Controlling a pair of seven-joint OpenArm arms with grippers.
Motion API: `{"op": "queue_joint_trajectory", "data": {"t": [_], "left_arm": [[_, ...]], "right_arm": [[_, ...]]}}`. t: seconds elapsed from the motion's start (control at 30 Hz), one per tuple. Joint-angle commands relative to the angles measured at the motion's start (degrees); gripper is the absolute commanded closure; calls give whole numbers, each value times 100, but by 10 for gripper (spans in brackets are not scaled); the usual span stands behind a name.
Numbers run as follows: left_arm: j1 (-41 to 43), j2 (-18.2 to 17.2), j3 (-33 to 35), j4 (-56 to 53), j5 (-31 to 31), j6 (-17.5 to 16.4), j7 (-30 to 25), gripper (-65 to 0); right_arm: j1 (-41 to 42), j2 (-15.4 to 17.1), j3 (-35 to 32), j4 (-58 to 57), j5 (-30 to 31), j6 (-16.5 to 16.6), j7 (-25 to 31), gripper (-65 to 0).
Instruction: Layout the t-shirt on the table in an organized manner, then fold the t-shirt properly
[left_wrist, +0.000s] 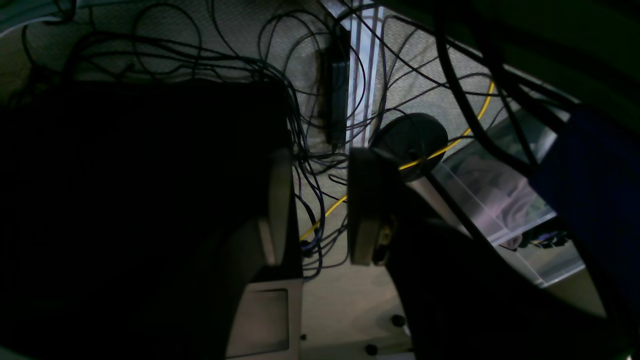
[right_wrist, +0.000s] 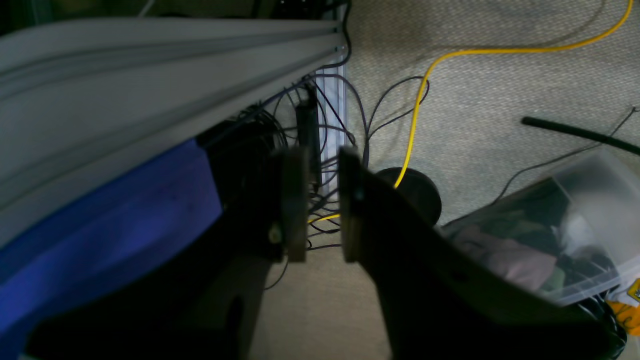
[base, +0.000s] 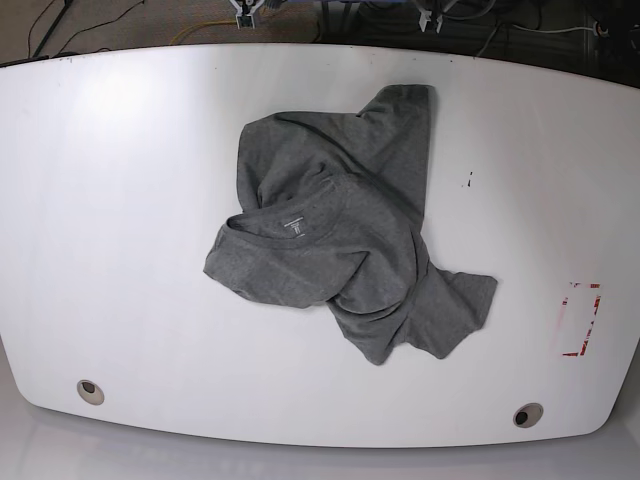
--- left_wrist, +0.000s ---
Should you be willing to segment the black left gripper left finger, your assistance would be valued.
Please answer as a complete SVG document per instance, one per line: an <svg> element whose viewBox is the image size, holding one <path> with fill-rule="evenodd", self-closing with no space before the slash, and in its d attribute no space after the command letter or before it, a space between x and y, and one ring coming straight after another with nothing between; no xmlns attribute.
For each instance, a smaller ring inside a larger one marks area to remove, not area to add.
<svg viewBox="0 0 640 360"><path fill-rule="evenodd" d="M279 262L291 100L274 82L72 82L1 116L1 346L222 360Z"/></svg>

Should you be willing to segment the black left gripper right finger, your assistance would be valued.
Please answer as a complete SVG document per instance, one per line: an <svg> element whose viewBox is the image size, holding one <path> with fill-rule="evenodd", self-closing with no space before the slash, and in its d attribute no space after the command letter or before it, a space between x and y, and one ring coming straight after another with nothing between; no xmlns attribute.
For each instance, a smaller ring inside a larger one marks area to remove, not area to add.
<svg viewBox="0 0 640 360"><path fill-rule="evenodd" d="M370 148L349 153L350 262L388 272L418 360L626 360L639 330L615 304L596 316L537 287L494 249L450 198L464 230L407 186Z"/></svg>

